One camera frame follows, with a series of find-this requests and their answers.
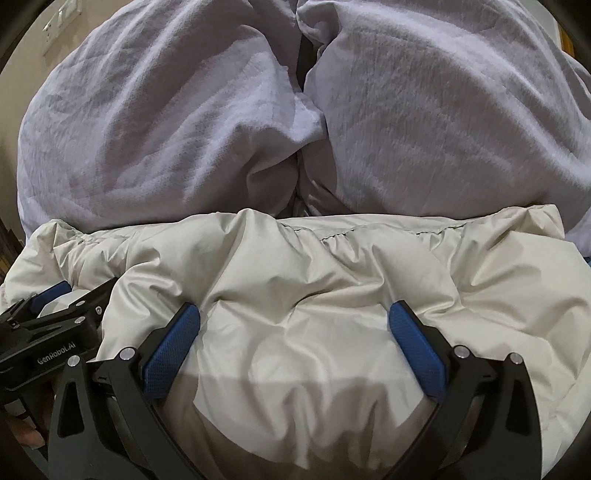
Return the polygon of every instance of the beige wall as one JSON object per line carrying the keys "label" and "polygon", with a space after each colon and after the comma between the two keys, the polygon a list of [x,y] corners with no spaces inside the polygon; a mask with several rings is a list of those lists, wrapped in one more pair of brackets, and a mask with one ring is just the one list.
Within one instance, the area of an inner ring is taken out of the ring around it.
{"label": "beige wall", "polygon": [[29,102],[49,73],[95,27],[130,0],[82,0],[82,14],[56,39],[45,55],[43,27],[64,0],[53,2],[22,38],[0,73],[0,218],[24,239],[17,211],[17,139]]}

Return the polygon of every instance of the metal screw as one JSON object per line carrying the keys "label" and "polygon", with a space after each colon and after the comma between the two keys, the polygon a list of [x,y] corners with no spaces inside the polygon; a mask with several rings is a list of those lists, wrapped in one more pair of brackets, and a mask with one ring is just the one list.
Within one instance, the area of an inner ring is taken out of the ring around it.
{"label": "metal screw", "polygon": [[470,356],[470,350],[467,346],[458,345],[453,348],[453,353],[458,358],[468,358]]}
{"label": "metal screw", "polygon": [[135,355],[135,350],[131,347],[124,348],[119,353],[119,358],[122,360],[131,360]]}
{"label": "metal screw", "polygon": [[515,365],[521,365],[523,363],[523,357],[515,352],[509,355],[509,360],[511,360]]}
{"label": "metal screw", "polygon": [[72,355],[68,359],[68,366],[70,366],[70,367],[75,367],[79,363],[80,363],[80,357],[78,355]]}

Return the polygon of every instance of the pillow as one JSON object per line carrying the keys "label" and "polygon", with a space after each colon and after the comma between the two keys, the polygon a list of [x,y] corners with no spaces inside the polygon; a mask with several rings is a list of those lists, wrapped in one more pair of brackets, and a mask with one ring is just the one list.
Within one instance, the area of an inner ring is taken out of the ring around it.
{"label": "pillow", "polygon": [[301,33],[285,0],[136,0],[49,75],[24,116],[18,203],[27,236],[245,207],[290,214],[295,152],[323,137],[297,86]]}
{"label": "pillow", "polygon": [[327,128],[301,153],[299,214],[554,203],[570,230],[590,208],[591,76],[517,1],[303,0],[297,18]]}

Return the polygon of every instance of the switch panel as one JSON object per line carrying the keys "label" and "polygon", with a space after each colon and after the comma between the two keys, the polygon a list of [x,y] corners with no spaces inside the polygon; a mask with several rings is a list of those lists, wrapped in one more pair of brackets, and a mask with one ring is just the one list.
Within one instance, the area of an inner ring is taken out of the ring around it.
{"label": "switch panel", "polygon": [[49,47],[53,45],[56,38],[82,13],[82,1],[66,0],[51,20],[47,22],[47,25],[43,27],[43,38],[45,40],[43,46],[44,55],[49,50]]}

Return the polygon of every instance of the bedding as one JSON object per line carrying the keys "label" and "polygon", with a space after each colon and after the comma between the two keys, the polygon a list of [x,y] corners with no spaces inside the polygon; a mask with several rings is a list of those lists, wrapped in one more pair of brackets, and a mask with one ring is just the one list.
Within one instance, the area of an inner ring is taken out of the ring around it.
{"label": "bedding", "polygon": [[32,99],[18,139],[25,233],[83,232],[249,207],[291,216],[295,153],[323,137],[297,86],[284,0],[135,0]]}
{"label": "bedding", "polygon": [[30,236],[554,203],[591,255],[590,89],[517,0],[135,0],[31,102],[19,212]]}
{"label": "bedding", "polygon": [[0,311],[62,280],[66,306],[113,276],[98,359],[185,301],[201,311],[162,415],[209,479],[381,479],[433,408],[387,329],[401,299],[452,345],[524,357],[544,472],[591,407],[591,269],[555,206],[461,221],[242,210],[90,235],[54,220],[0,286]]}
{"label": "bedding", "polygon": [[517,0],[302,0],[297,18],[327,135],[302,149],[296,215],[554,203],[591,255],[591,75]]}

